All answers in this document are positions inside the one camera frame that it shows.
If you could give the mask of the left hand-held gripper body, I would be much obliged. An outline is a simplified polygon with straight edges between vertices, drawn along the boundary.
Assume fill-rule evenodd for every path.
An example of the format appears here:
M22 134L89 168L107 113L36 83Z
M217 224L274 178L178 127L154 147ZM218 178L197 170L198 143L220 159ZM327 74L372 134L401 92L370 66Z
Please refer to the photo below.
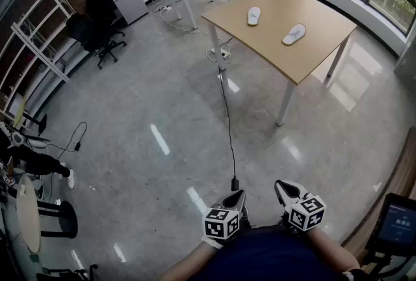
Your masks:
M219 204L206 209L202 226L204 236L215 241L231 241L241 233L252 229L244 206L240 209L226 208Z

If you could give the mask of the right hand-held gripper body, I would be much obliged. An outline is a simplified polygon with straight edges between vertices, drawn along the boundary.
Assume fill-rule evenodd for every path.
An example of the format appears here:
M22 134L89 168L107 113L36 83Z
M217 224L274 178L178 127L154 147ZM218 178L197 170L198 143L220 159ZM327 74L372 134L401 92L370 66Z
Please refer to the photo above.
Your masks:
M288 223L291 226L300 232L307 232L322 222L326 204L316 195L285 206L285 211L289 214Z

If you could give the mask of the white slipper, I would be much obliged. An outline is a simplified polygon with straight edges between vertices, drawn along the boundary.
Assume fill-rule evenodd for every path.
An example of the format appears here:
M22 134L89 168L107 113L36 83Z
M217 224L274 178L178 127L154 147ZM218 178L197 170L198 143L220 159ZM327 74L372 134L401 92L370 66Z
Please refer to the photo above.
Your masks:
M249 26L256 26L259 22L260 15L261 15L261 9L259 7L250 8L248 11L247 24Z
M283 37L281 42L286 46L291 46L306 35L306 27L303 24L296 24L292 29Z

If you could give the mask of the person's right forearm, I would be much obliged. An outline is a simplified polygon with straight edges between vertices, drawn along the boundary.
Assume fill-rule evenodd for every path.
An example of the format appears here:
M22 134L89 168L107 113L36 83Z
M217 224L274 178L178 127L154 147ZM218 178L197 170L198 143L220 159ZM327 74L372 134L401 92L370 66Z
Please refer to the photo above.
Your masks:
M305 233L307 240L318 255L335 271L347 273L360 269L357 259L338 242L315 227Z

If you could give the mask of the person's left forearm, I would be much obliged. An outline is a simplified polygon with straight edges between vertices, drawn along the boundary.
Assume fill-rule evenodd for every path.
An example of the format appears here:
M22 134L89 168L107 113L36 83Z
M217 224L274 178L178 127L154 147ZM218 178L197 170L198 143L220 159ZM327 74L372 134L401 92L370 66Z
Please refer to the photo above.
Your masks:
M217 248L203 241L185 258L169 268L159 281L187 281L201 271L217 252Z

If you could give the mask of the person's navy shirt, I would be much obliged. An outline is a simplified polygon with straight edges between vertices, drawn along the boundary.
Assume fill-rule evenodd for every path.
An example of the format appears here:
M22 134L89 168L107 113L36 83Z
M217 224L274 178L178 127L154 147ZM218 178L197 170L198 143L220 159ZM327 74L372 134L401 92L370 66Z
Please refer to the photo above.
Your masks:
M306 237L279 226L251 230L220 249L188 281L371 281L361 268L333 270Z

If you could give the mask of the black tablet screen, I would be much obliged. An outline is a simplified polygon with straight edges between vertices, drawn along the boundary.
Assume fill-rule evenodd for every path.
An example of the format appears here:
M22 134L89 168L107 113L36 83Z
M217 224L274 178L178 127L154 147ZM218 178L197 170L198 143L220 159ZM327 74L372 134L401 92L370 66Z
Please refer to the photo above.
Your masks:
M416 200L387 194L365 248L392 256L416 255Z

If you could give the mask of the black tablet stand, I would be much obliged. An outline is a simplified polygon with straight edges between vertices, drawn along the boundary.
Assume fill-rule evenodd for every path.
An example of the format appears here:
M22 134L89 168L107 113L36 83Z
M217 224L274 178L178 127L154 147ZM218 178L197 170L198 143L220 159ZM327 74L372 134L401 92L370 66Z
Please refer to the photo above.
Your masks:
M385 281L387 278L400 274L413 258L416 258L416 252L407 256L398 256L368 251L362 259L361 267L369 275L371 281Z

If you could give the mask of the brown wooden boards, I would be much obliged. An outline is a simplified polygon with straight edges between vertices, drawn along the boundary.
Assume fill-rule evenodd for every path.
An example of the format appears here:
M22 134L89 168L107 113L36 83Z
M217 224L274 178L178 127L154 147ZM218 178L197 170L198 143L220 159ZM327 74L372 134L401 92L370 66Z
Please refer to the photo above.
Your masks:
M367 251L365 245L370 239L381 212L384 198L395 193L407 198L416 198L416 127L409 129L402 151L386 184L376 197L371 208L358 223L341 246L360 260Z

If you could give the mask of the wooden table with white legs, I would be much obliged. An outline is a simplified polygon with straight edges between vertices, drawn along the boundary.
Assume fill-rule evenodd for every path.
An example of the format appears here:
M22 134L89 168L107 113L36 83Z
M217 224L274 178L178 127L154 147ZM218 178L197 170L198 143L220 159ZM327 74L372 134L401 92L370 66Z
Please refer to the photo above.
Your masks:
M247 24L252 7L261 9L256 26ZM222 79L227 78L226 63L220 53L218 29L250 48L286 78L287 86L276 118L278 126L285 121L295 88L335 53L327 75L333 74L357 27L317 0L230 0L204 12L201 17L208 23ZM306 27L305 36L291 46L284 45L283 37L299 23Z

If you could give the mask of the grey metal cabinet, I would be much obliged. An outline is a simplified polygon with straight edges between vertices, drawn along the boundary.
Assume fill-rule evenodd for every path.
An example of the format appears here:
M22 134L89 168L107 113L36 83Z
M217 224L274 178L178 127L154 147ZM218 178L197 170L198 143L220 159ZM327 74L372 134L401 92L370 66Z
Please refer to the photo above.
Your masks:
M394 73L416 101L416 20L399 56Z

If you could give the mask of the round table with black base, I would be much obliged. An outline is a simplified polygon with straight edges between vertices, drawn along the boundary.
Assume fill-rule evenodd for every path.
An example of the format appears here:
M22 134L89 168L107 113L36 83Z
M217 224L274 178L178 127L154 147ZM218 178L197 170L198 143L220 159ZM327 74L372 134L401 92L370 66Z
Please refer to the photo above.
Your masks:
M23 175L19 180L16 193L16 212L21 236L28 249L37 254L41 247L41 238L73 239L78 233L77 215L73 206L62 201L59 205L39 201L31 179ZM40 227L40 217L58 219L61 231L50 232Z

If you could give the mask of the white shelf rack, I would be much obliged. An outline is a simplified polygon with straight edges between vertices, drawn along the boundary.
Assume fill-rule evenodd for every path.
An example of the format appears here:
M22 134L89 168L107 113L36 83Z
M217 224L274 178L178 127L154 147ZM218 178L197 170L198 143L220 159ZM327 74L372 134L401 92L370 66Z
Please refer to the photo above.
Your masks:
M35 0L6 25L0 36L0 116L14 120L19 110L34 117L48 96L67 82L70 50L66 22L75 11L68 0Z

